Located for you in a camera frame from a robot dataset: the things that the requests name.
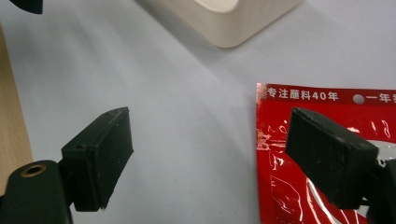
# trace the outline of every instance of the wooden edge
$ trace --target wooden edge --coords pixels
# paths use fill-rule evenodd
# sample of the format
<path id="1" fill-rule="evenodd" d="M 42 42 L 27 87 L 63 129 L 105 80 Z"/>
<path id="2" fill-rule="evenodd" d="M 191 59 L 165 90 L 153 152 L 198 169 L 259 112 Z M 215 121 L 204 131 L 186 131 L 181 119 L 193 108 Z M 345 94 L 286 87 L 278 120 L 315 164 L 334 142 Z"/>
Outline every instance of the wooden edge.
<path id="1" fill-rule="evenodd" d="M 32 160 L 21 103 L 0 24 L 0 195 L 5 192 L 8 176 Z"/>

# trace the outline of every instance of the gray surface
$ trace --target gray surface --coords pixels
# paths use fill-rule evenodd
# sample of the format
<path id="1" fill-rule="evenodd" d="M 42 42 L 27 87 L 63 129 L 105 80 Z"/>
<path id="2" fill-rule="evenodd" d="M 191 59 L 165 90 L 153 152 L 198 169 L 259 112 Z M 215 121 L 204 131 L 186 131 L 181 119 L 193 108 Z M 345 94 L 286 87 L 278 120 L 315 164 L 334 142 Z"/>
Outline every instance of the gray surface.
<path id="1" fill-rule="evenodd" d="M 76 223 L 259 223 L 257 82 L 394 89 L 396 2 L 305 0 L 235 49 L 132 0 L 0 1 L 35 160 L 131 109 L 135 154 L 108 208 Z"/>

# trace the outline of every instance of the white circle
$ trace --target white circle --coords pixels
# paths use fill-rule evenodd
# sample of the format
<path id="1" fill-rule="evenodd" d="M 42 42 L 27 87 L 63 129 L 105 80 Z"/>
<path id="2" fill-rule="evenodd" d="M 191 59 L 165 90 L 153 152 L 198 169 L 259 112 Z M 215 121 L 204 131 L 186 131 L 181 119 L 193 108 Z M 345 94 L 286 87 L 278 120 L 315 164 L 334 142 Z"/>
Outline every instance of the white circle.
<path id="1" fill-rule="evenodd" d="M 360 94 L 355 94 L 353 96 L 353 102 L 355 102 L 357 105 L 362 105 L 364 104 L 364 97 Z"/>

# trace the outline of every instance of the white plastic container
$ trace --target white plastic container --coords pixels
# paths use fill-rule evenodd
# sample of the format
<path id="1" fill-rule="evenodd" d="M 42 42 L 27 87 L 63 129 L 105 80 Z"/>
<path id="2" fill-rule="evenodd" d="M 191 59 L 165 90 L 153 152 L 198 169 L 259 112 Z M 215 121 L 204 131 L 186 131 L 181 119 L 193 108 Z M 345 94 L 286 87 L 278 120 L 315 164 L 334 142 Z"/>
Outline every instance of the white plastic container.
<path id="1" fill-rule="evenodd" d="M 235 47 L 303 0 L 147 0 L 160 2 L 209 42 Z"/>

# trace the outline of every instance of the red plastic bag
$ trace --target red plastic bag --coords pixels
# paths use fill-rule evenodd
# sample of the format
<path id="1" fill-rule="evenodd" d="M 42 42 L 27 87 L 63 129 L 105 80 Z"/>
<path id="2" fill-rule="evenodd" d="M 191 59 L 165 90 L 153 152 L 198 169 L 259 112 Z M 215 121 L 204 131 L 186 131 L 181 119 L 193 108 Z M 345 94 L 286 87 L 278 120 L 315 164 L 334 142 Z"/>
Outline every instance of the red plastic bag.
<path id="1" fill-rule="evenodd" d="M 396 91 L 257 84 L 257 167 L 262 223 L 367 223 L 367 207 L 339 210 L 285 153 L 294 107 L 317 111 L 396 158 Z"/>

